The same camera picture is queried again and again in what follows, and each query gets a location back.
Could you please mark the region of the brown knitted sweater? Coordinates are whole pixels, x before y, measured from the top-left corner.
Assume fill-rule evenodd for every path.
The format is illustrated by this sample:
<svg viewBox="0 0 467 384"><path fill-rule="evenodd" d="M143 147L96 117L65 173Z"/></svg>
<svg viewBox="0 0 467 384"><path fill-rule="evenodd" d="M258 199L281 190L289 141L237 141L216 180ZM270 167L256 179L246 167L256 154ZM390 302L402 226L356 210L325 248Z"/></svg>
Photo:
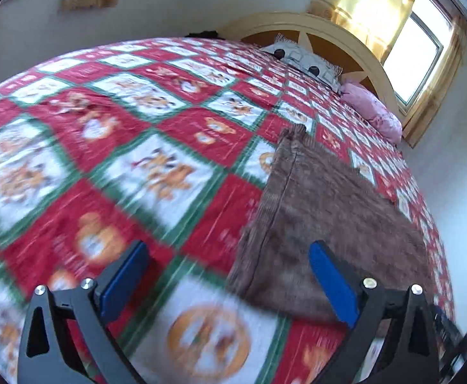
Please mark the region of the brown knitted sweater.
<svg viewBox="0 0 467 384"><path fill-rule="evenodd" d="M419 284L427 298L436 291L418 228L357 169L294 125L280 133L256 216L238 242L228 290L260 308L334 322L309 264L316 240L389 289Z"/></svg>

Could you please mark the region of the red white patchwork quilt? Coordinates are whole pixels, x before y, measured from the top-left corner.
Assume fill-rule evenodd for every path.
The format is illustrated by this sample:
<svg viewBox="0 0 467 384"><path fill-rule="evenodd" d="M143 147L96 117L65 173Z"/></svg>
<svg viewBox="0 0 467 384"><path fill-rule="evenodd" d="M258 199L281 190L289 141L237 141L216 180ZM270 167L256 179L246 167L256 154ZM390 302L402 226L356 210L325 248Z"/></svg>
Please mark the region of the red white patchwork quilt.
<svg viewBox="0 0 467 384"><path fill-rule="evenodd" d="M109 329L147 380L310 382L343 329L225 288L279 133L298 123L419 227L435 301L452 314L443 244L410 169L336 93L248 44L109 44L0 83L2 380L17 380L34 288L76 287L142 240L149 270Z"/></svg>

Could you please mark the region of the pink pillow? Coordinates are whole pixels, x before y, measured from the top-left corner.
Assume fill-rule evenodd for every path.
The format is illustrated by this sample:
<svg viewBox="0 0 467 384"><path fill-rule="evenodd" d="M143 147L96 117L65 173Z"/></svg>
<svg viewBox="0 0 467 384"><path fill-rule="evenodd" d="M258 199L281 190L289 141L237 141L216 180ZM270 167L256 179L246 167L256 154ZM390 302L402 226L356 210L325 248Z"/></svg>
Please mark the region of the pink pillow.
<svg viewBox="0 0 467 384"><path fill-rule="evenodd" d="M357 111L392 145L398 145L403 136L401 121L364 86L346 82L340 88L341 99Z"/></svg>

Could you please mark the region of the yellow wooden headboard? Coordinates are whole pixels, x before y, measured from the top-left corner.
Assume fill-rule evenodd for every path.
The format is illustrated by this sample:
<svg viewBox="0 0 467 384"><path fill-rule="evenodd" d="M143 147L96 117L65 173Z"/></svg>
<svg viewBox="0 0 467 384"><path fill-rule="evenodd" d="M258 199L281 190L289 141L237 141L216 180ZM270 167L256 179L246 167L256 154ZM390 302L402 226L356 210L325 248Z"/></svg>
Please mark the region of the yellow wooden headboard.
<svg viewBox="0 0 467 384"><path fill-rule="evenodd" d="M391 81L376 56L354 35L331 21L308 13L275 11L241 17L220 28L220 36L232 41L266 46L277 34L300 44L338 65L344 73L365 72L362 80L400 121L398 98Z"/></svg>

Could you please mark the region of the white patterned pillow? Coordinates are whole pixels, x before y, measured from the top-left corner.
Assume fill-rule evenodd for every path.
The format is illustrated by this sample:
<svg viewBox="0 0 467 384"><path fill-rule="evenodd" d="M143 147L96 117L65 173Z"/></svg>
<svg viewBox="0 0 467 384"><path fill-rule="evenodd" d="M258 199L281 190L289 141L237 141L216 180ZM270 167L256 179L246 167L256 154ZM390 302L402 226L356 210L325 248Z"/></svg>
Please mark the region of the white patterned pillow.
<svg viewBox="0 0 467 384"><path fill-rule="evenodd" d="M305 73L308 77L322 82L335 93L341 88L339 80L343 72L341 67L330 63L306 47L297 44L281 34L275 37L273 44L265 46L261 50Z"/></svg>

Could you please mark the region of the yellow curtain right of window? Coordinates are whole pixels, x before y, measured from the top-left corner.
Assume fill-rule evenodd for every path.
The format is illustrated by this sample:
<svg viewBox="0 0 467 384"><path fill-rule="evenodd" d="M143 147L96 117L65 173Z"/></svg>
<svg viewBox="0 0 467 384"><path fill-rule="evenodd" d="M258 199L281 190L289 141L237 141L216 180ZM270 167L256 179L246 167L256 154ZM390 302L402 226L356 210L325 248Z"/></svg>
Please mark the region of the yellow curtain right of window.
<svg viewBox="0 0 467 384"><path fill-rule="evenodd" d="M439 62L437 71L412 104L410 117L404 124L404 140L411 148L421 140L443 105L463 63L466 46L467 20L463 15L456 16L452 23L449 46Z"/></svg>

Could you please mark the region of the yellow curtain behind headboard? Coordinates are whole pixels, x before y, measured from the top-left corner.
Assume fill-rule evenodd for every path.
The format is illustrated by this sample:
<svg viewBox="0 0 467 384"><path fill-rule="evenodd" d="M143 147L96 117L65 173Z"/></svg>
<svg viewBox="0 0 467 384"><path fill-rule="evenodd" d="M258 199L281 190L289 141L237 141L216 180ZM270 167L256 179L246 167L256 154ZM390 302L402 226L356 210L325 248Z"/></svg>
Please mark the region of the yellow curtain behind headboard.
<svg viewBox="0 0 467 384"><path fill-rule="evenodd" d="M415 0L310 0L306 12L335 23L385 62Z"/></svg>

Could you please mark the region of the dark object beside bed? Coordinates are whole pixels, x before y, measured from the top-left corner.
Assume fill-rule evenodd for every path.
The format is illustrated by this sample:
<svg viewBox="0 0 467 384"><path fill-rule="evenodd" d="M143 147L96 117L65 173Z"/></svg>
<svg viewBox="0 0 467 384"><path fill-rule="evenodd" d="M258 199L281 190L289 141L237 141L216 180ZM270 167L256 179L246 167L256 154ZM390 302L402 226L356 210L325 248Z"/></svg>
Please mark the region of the dark object beside bed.
<svg viewBox="0 0 467 384"><path fill-rule="evenodd" d="M186 38L201 38L211 40L224 40L216 30L204 30L202 32L193 32L186 35Z"/></svg>

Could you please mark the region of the window with white frame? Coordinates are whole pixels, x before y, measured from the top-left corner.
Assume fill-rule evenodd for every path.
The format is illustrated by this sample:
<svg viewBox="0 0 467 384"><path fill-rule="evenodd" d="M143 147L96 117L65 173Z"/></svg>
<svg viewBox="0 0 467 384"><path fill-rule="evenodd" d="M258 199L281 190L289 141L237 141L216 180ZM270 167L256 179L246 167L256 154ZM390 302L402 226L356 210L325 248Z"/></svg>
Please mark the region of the window with white frame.
<svg viewBox="0 0 467 384"><path fill-rule="evenodd" d="M405 115L437 70L452 37L452 22L434 0L415 0L383 68Z"/></svg>

